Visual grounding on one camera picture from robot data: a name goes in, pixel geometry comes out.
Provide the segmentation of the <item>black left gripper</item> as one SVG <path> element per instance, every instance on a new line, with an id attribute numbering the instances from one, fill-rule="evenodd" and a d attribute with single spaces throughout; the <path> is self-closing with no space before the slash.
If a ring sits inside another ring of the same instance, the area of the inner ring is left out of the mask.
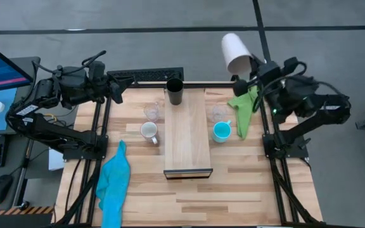
<path id="1" fill-rule="evenodd" d="M 135 83 L 135 77 L 115 77 L 115 81 L 107 75 L 88 77 L 87 95 L 93 102 L 103 102 L 112 98 L 117 104 L 123 103 L 122 92 Z"/>

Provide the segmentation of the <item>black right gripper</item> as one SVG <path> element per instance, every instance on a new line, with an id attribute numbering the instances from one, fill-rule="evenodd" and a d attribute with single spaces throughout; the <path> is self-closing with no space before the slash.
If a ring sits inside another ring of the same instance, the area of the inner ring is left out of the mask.
<path id="1" fill-rule="evenodd" d="M 268 83 L 283 76 L 280 66 L 275 61 L 268 61 L 266 63 L 265 60 L 261 60 L 254 54 L 250 55 L 250 66 L 252 69 L 255 69 L 254 72 L 257 78 L 248 82 L 238 79 L 233 84 L 233 92 L 236 97 L 240 97 L 247 92 L 257 97 L 259 85 L 265 87 Z"/>

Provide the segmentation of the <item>tall beige cup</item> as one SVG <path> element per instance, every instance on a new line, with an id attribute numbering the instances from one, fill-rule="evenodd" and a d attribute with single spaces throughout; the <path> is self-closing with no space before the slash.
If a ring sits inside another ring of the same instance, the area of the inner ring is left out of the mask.
<path id="1" fill-rule="evenodd" d="M 221 41 L 221 48 L 226 63 L 226 69 L 232 75 L 250 73 L 251 53 L 240 37 L 234 33 L 226 34 Z"/>

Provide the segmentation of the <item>clear glass cup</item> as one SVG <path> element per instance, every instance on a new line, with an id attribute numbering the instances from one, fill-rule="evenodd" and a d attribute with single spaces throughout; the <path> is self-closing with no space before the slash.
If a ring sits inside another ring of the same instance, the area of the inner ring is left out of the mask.
<path id="1" fill-rule="evenodd" d="M 214 123 L 227 121 L 227 106 L 215 105 L 212 109 L 212 120 Z"/>
<path id="2" fill-rule="evenodd" d="M 160 117 L 160 108 L 158 102 L 150 103 L 144 107 L 144 114 L 151 122 L 156 122 Z"/>

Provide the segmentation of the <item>white patterned mug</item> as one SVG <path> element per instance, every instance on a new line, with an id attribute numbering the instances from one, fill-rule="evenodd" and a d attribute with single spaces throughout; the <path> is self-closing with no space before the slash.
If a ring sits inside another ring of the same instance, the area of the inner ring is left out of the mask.
<path id="1" fill-rule="evenodd" d="M 154 122 L 145 122 L 140 127 L 140 134 L 150 143 L 158 144 L 158 127 Z"/>

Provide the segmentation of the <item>tall black cup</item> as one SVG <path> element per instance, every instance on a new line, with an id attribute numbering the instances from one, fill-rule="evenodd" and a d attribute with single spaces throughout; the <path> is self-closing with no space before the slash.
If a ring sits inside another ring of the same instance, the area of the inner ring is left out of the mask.
<path id="1" fill-rule="evenodd" d="M 179 105 L 183 99 L 184 84 L 180 79 L 170 79 L 166 83 L 166 90 L 169 96 L 169 101 L 172 105 Z"/>

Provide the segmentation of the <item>teal mug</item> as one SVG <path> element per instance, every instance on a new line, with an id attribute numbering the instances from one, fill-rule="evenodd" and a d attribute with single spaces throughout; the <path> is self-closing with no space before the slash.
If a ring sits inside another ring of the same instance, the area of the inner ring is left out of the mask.
<path id="1" fill-rule="evenodd" d="M 231 121 L 217 122 L 213 127 L 212 138 L 217 143 L 226 142 L 231 135 Z"/>

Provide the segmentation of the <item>black perforated panel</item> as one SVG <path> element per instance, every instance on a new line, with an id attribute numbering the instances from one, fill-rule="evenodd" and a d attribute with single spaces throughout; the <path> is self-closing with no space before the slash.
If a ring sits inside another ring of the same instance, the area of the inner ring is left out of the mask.
<path id="1" fill-rule="evenodd" d="M 164 82 L 171 78 L 184 80 L 183 67 L 149 68 L 140 70 L 112 70 L 107 71 L 107 74 L 117 79 L 133 78 L 138 82 Z"/>

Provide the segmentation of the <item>green cloth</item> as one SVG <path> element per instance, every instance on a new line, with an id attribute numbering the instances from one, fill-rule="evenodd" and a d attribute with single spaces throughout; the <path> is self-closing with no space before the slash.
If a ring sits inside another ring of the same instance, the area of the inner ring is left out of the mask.
<path id="1" fill-rule="evenodd" d="M 258 96 L 257 86 L 249 88 L 247 93 L 230 99 L 227 103 L 236 112 L 237 135 L 241 139 L 247 137 L 253 113 L 253 104 Z"/>

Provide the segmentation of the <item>grey computer desk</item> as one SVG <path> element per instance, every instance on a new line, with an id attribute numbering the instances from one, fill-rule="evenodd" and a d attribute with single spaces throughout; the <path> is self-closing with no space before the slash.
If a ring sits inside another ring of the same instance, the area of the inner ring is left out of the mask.
<path id="1" fill-rule="evenodd" d="M 35 79 L 35 73 L 32 66 L 32 60 L 40 60 L 38 57 L 24 57 L 24 58 L 11 58 L 10 59 L 14 64 L 18 65 L 22 70 L 30 75 L 31 78 Z M 20 87 L 17 90 L 15 96 L 15 102 L 19 101 L 22 97 L 25 97 L 30 90 L 30 86 Z M 9 134 L 6 136 L 6 140 L 8 143 L 7 155 L 5 165 L 0 167 L 0 176 L 4 174 L 10 174 L 14 169 L 19 167 L 23 159 L 25 158 L 26 152 L 29 149 L 30 139 L 18 135 L 18 134 Z M 21 169 L 16 170 L 13 176 L 13 183 L 7 193 L 5 200 L 0 204 L 0 210 L 8 210 L 13 206 L 15 202 L 15 197 L 17 197 L 18 193 L 18 183 L 21 178 Z"/>

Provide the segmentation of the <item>blue cloth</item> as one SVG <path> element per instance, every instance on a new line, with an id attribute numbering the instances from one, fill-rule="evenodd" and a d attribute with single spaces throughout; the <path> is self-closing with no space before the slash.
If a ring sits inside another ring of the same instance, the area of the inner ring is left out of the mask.
<path id="1" fill-rule="evenodd" d="M 121 228 L 122 209 L 131 178 L 131 168 L 126 157 L 127 146 L 121 140 L 114 157 L 107 161 L 99 175 L 96 197 L 103 212 L 101 228 Z"/>

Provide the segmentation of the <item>white paper sheet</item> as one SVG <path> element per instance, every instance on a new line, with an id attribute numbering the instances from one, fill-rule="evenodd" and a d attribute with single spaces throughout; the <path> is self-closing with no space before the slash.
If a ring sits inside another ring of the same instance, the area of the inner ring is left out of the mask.
<path id="1" fill-rule="evenodd" d="M 63 154 L 49 148 L 49 161 L 48 161 L 48 170 L 55 171 L 59 169 L 63 169 L 65 165 Z"/>

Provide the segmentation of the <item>black computer mouse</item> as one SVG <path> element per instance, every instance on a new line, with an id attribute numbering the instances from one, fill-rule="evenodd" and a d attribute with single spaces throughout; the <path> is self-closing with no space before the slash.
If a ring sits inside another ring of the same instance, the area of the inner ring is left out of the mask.
<path id="1" fill-rule="evenodd" d="M 13 183 L 13 176 L 4 174 L 0 176 L 0 204 L 3 203 Z"/>

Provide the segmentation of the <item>black case with hazard stripe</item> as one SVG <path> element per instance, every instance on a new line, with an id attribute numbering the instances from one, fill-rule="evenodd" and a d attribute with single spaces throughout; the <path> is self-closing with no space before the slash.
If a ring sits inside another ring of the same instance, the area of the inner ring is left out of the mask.
<path id="1" fill-rule="evenodd" d="M 0 210 L 0 228 L 41 228 L 56 221 L 53 206 L 31 206 Z"/>

